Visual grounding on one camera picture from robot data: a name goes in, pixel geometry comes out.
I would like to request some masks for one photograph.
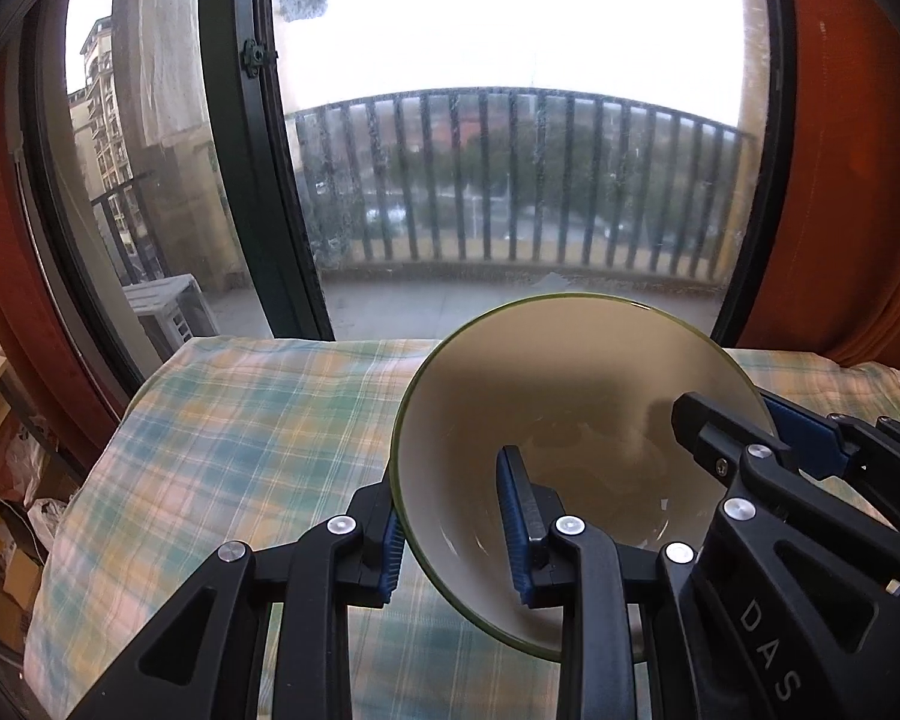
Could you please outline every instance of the checkered fabric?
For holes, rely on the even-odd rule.
[[[198,338],[161,367],[69,505],[44,571],[25,674],[50,716],[67,715],[220,543],[294,541],[379,481],[400,398],[435,344]],[[900,419],[890,368],[733,355],[757,384],[818,412]],[[556,666],[466,622],[409,550],[394,600],[350,611],[350,665],[356,718],[544,718],[556,706]]]

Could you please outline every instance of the white sky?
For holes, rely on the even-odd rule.
[[[71,0],[68,91],[111,0]],[[669,105],[737,124],[742,0],[328,0],[274,15],[284,108],[444,86],[538,86]]]

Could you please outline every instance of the red curtain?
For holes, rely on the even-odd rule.
[[[796,0],[797,124],[740,346],[900,368],[900,35],[873,0]]]
[[[74,354],[26,232],[4,132],[0,61],[0,344],[63,445],[90,469],[117,427]]]

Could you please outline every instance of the green bowl rim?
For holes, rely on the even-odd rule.
[[[501,306],[497,306],[496,308],[492,308],[483,314],[480,314],[479,317],[473,317],[469,322],[465,324],[461,324],[456,330],[454,330],[449,336],[443,339],[440,343],[438,343],[433,349],[431,349],[430,354],[427,355],[426,360],[418,367],[413,378],[410,379],[410,384],[407,385],[407,389],[403,394],[403,397],[400,399],[400,406],[397,409],[396,420],[394,420],[394,432],[391,433],[391,451],[389,452],[389,480],[391,480],[391,493],[394,497],[394,506],[396,507],[397,515],[400,517],[400,524],[403,526],[403,532],[407,537],[407,543],[410,546],[410,550],[413,551],[413,556],[416,557],[416,561],[420,564],[420,567],[423,569],[423,573],[426,574],[427,579],[432,581],[434,586],[439,591],[440,595],[442,595],[453,608],[463,615],[467,620],[476,625],[480,630],[485,632],[486,634],[491,635],[495,638],[495,640],[504,642],[514,648],[515,650],[519,650],[523,653],[527,653],[528,655],[535,656],[536,658],[544,659],[545,661],[554,661],[559,662],[560,654],[559,650],[549,650],[544,647],[538,647],[529,642],[525,642],[519,640],[516,637],[508,634],[506,631],[495,626],[495,624],[491,623],[490,620],[483,618],[478,615],[474,610],[468,608],[456,595],[451,592],[451,590],[447,587],[446,584],[443,583],[442,579],[439,578],[437,574],[437,570],[430,564],[427,557],[423,554],[423,550],[420,549],[420,545],[416,541],[416,537],[413,535],[413,529],[410,528],[410,522],[407,518],[406,509],[403,504],[403,493],[400,490],[400,469],[399,464],[397,464],[397,454],[399,452],[400,447],[400,430],[403,426],[403,418],[407,413],[407,407],[410,403],[410,396],[413,395],[413,390],[416,388],[416,384],[420,380],[420,377],[423,375],[423,372],[426,370],[430,362],[437,356],[437,353],[447,346],[450,341],[453,341],[460,333],[463,333],[464,330],[471,327],[472,325],[480,322],[482,319],[486,319],[487,317],[491,317],[494,314],[497,314],[503,311],[506,308],[511,308],[511,306],[517,306],[522,303],[530,303],[535,300],[559,300],[561,298],[593,298],[598,300],[613,300],[616,303],[629,303],[632,306],[636,306],[637,308],[643,308],[648,311],[653,311],[655,314],[660,314],[660,316],[666,317],[666,319],[672,319],[673,322],[677,322],[677,324],[682,325],[687,330],[690,330],[695,335],[703,338],[707,343],[709,343],[713,348],[717,349],[722,356],[727,358],[727,362],[743,377],[746,384],[749,388],[754,392],[754,396],[757,398],[760,403],[761,408],[764,410],[764,413],[767,417],[767,422],[770,425],[770,429],[773,433],[775,430],[773,429],[773,418],[770,416],[770,411],[767,409],[767,405],[764,403],[763,398],[760,396],[760,392],[756,389],[756,385],[751,380],[751,377],[746,375],[746,371],[744,371],[738,362],[730,357],[730,354],[727,354],[725,348],[722,348],[720,344],[717,344],[710,336],[705,335],[701,332],[700,329],[693,327],[692,324],[688,322],[684,322],[683,319],[679,317],[674,317],[672,314],[667,314],[665,311],[661,311],[658,308],[653,306],[644,305],[643,303],[638,303],[635,300],[629,300],[627,298],[617,298],[615,295],[600,295],[600,293],[582,293],[582,292],[567,292],[567,293],[546,293],[546,295],[530,295],[528,298],[520,298],[519,300],[511,301],[510,303],[504,303]]]

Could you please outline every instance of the beige bowl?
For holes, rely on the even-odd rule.
[[[722,487],[674,439],[687,391],[775,435],[739,365],[669,314],[564,293],[474,319],[423,362],[394,425],[389,472],[413,555],[482,630],[559,659],[560,611],[528,610],[512,585],[497,450],[519,446],[535,483],[621,543],[697,547]]]

